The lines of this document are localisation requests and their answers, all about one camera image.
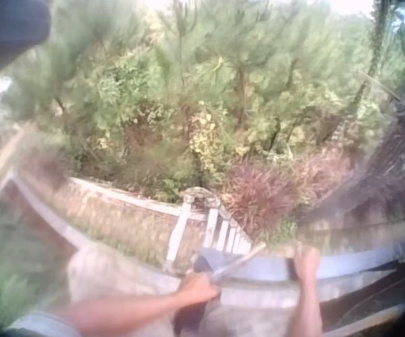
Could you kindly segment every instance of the forearm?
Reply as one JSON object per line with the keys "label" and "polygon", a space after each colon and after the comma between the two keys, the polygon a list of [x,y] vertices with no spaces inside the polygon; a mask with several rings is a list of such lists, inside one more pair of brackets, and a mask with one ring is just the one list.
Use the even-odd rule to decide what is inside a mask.
{"label": "forearm", "polygon": [[299,303],[288,332],[289,337],[322,336],[322,318],[316,282],[301,284]]}
{"label": "forearm", "polygon": [[177,293],[164,296],[103,298],[73,304],[57,315],[86,335],[128,333],[188,305]]}

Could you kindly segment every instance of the bush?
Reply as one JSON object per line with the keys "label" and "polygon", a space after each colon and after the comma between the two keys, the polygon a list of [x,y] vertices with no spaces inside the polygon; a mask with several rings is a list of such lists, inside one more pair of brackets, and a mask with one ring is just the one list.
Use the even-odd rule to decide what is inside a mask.
{"label": "bush", "polygon": [[252,161],[232,166],[220,195],[235,220],[252,237],[278,228],[297,201],[292,177]]}
{"label": "bush", "polygon": [[293,183],[300,204],[313,204],[339,186],[350,172],[350,163],[338,147],[309,149],[293,163]]}

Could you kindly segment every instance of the red plant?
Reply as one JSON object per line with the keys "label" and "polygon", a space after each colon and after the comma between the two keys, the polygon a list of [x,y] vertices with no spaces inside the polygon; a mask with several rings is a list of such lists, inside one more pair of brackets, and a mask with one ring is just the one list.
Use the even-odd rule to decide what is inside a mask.
{"label": "red plant", "polygon": [[221,196],[234,219],[253,237],[277,227],[297,199],[290,176],[249,161],[227,172]]}

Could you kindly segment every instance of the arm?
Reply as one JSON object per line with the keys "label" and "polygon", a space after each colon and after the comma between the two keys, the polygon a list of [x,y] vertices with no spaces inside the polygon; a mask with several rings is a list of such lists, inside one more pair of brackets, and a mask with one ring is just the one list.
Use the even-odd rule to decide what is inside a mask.
{"label": "arm", "polygon": [[204,273],[186,276],[175,293],[162,296],[126,296],[77,303],[56,312],[86,335],[128,333],[180,308],[215,298],[219,290]]}
{"label": "arm", "polygon": [[294,313],[289,337],[322,336],[322,318],[316,290],[316,271],[319,267],[319,252],[314,248],[303,251],[298,247],[294,267],[299,277],[300,295]]}

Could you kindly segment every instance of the white railing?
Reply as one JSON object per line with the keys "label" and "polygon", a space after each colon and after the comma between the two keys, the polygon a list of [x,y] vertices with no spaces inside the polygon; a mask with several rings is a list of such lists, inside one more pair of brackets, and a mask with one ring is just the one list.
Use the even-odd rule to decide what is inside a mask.
{"label": "white railing", "polygon": [[214,193],[202,187],[191,187],[184,192],[179,219],[169,239],[168,253],[164,264],[166,271],[172,270],[183,232],[191,214],[191,206],[196,198],[204,199],[205,205],[210,208],[203,243],[204,247],[235,254],[246,254],[251,250],[251,238],[242,230],[232,215],[227,212],[221,200]]}

